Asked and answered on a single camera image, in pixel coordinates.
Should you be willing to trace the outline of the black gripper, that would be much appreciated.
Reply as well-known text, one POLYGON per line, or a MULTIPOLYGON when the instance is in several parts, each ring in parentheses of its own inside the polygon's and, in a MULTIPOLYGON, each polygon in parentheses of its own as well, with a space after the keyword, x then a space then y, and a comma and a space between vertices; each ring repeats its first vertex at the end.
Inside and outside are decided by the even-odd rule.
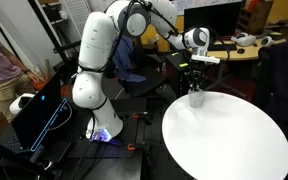
POLYGON ((190 75, 188 76, 188 82, 189 87, 191 91, 194 91, 193 88, 196 87, 196 90, 203 90, 204 86, 204 71, 205 71, 205 63, 204 62, 191 62, 189 66, 189 72, 190 75))

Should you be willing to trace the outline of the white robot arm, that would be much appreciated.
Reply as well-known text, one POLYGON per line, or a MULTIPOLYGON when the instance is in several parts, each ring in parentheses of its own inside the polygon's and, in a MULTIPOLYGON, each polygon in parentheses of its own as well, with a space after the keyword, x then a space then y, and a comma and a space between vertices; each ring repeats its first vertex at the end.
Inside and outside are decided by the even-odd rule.
POLYGON ((115 0, 106 11, 88 16, 72 92, 76 105, 93 112, 86 129, 88 139, 108 142, 122 131, 123 122, 104 94, 101 80, 108 69, 132 81, 143 80, 130 71, 129 51, 125 47, 148 26, 154 26, 175 48, 195 50, 195 60, 207 58, 209 30, 194 27, 179 32, 175 28, 176 19, 177 10, 169 0, 115 0))

